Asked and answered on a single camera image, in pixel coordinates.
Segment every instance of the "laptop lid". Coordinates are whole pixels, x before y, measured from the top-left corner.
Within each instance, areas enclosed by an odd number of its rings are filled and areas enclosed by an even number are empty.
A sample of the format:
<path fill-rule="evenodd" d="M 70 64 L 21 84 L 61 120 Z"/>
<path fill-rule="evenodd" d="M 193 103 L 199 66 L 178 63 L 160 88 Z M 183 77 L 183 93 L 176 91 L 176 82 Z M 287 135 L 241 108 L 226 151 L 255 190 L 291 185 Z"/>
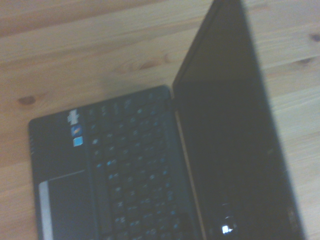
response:
<path fill-rule="evenodd" d="M 214 1 L 173 92 L 207 238 L 304 239 L 240 0 Z"/>

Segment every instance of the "laptop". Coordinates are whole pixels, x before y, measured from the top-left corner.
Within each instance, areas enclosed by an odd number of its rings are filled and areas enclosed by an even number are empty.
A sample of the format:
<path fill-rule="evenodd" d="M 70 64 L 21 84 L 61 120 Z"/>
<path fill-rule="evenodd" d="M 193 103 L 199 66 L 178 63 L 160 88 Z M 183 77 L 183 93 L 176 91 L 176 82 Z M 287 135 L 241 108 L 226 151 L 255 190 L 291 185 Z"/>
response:
<path fill-rule="evenodd" d="M 214 1 L 172 88 L 29 136 L 39 240 L 305 239 L 239 0 Z"/>

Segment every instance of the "keyboard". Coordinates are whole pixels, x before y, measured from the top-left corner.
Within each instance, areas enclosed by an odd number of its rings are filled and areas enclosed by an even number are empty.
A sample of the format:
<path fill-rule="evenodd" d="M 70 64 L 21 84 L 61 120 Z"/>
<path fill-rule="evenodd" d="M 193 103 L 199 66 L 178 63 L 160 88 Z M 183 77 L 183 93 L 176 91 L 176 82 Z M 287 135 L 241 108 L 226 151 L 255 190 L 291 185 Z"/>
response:
<path fill-rule="evenodd" d="M 163 96 L 152 91 L 84 108 L 103 240 L 190 239 L 173 188 L 164 111 Z"/>

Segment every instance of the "touchpad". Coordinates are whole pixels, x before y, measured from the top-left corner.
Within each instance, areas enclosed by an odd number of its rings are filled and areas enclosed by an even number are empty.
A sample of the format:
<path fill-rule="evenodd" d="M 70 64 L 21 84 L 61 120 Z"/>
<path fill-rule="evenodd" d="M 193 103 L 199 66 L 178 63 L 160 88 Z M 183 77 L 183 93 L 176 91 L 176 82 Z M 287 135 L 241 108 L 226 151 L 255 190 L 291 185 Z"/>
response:
<path fill-rule="evenodd" d="M 39 184 L 43 240 L 93 240 L 94 217 L 86 171 Z"/>

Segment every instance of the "light wood surface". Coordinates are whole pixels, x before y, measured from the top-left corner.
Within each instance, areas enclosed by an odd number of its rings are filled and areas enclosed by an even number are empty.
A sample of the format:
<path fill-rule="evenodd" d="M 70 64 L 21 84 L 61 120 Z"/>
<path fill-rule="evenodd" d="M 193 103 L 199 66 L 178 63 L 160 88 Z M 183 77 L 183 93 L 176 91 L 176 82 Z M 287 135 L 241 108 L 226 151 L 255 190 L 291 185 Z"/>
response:
<path fill-rule="evenodd" d="M 210 4 L 0 0 L 0 240 L 37 239 L 28 122 L 171 85 Z M 320 240 L 320 1 L 245 4 L 307 238 Z"/>

